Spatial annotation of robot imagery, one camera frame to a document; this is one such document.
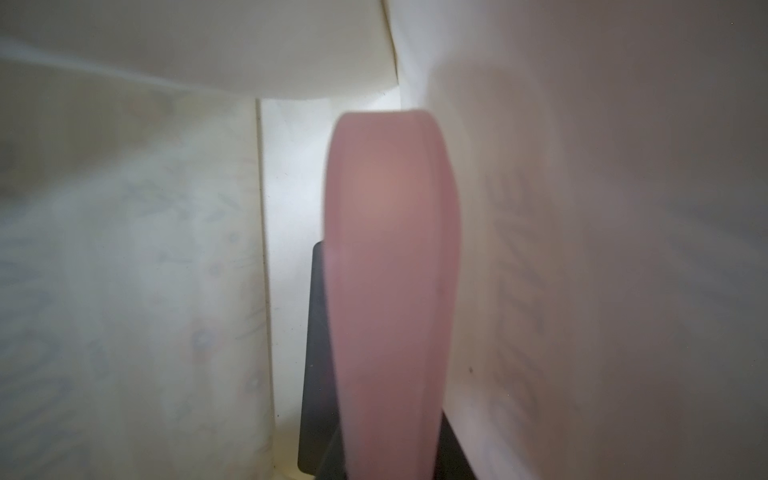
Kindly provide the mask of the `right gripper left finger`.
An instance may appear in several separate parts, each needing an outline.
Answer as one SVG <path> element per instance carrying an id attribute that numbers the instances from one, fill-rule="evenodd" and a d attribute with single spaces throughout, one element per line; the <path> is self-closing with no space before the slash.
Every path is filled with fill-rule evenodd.
<path id="1" fill-rule="evenodd" d="M 343 438 L 340 428 L 337 428 L 325 450 L 315 480 L 346 480 L 345 455 Z"/>

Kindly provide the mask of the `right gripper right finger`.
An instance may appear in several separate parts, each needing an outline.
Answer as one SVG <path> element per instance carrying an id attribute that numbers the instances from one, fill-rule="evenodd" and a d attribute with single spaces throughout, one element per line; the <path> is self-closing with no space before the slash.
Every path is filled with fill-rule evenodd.
<path id="1" fill-rule="evenodd" d="M 445 413 L 441 418 L 433 479 L 477 479 Z"/>

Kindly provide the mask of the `black case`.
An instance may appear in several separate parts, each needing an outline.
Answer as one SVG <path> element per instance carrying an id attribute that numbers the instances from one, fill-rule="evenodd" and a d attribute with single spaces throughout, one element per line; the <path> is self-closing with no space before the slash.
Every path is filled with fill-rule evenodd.
<path id="1" fill-rule="evenodd" d="M 323 268 L 323 244 L 312 248 L 305 372 L 297 465 L 315 477 L 334 431 L 340 428 Z"/>

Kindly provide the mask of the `translucent pink case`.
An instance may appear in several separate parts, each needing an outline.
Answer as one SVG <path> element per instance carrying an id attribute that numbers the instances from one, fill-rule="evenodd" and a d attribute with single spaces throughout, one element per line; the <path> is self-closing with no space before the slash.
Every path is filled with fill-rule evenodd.
<path id="1" fill-rule="evenodd" d="M 457 185 L 433 116 L 342 115 L 328 151 L 323 222 L 347 476 L 429 479 L 461 245 Z"/>

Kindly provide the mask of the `cream canvas tote bag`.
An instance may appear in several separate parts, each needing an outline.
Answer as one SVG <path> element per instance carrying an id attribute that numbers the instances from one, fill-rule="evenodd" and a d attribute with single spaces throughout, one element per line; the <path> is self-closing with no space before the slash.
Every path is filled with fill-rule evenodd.
<path id="1" fill-rule="evenodd" d="M 288 479 L 347 112 L 461 201 L 479 479 L 767 475 L 763 1 L 5 1 L 1 475 Z"/>

